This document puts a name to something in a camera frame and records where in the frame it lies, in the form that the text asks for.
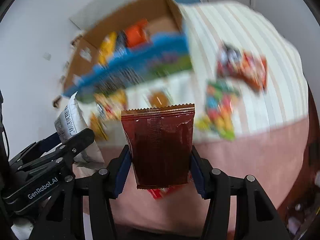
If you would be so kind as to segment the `white snack packet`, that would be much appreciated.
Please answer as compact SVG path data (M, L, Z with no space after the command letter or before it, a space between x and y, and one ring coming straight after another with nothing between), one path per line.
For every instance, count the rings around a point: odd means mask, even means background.
M82 116L78 101L76 100L76 94L77 93L74 93L71 96L67 105L54 122L61 142L71 139L71 137L74 137L82 130L88 128L84 117ZM95 140L83 151L77 151L74 159L76 162L85 164L104 162L100 148Z

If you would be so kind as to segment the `dark red snack packet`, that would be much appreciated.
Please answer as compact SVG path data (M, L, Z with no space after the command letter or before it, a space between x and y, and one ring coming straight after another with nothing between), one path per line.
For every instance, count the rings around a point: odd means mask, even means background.
M138 189L189 182L194 116L193 103L122 111Z

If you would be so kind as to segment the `yellow black noodle multipack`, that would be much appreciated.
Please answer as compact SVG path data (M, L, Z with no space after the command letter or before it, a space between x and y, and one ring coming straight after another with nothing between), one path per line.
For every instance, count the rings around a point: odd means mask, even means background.
M127 54L127 36L123 30L106 35L99 48L98 63L106 66L112 59Z

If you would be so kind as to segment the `colourful candy ball bag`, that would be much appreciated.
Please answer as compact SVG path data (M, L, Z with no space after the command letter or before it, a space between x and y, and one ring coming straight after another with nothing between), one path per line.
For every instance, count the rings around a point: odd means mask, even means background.
M196 128L201 132L214 132L225 140L234 140L232 115L239 98L240 92L225 80L207 81L204 114L196 120Z

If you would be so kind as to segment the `orange snack packet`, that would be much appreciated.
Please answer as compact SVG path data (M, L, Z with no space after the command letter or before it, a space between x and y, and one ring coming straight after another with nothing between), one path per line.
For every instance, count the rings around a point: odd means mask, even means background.
M148 23L147 19L142 19L124 30L128 48L134 48L149 41L148 32L145 30Z

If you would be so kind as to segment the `yellow chip bag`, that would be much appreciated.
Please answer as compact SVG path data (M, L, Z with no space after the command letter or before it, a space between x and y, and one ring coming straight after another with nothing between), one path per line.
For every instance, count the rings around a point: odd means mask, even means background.
M108 136L104 132L99 119L96 117L96 115L93 112L91 113L89 120L90 120L89 127L94 132L95 139L97 141L107 141Z

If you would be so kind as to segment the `yellow panda snack bag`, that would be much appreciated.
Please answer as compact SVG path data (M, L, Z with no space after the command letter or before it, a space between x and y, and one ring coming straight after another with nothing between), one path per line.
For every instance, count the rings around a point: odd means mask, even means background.
M127 96L123 89L119 89L110 95L95 93L94 98L102 108L106 120L120 120L122 111L127 109Z

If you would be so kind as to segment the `brown jelly cup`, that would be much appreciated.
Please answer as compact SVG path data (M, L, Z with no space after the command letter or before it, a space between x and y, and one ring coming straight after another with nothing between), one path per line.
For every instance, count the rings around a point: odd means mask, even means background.
M153 108L166 107L171 105L169 94L164 90L153 90L147 96L149 105Z

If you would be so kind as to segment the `cardboard box with blue print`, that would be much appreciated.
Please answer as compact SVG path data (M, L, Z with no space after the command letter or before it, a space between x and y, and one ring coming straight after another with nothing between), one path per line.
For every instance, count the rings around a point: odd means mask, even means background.
M76 42L62 95L110 94L192 69L183 17L174 0L135 0Z

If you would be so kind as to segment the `orange black snack bag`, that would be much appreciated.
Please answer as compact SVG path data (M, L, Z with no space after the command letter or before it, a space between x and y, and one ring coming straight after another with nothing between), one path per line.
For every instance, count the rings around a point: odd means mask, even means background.
M217 52L217 75L244 81L255 92L267 88L267 59L250 51L222 43Z

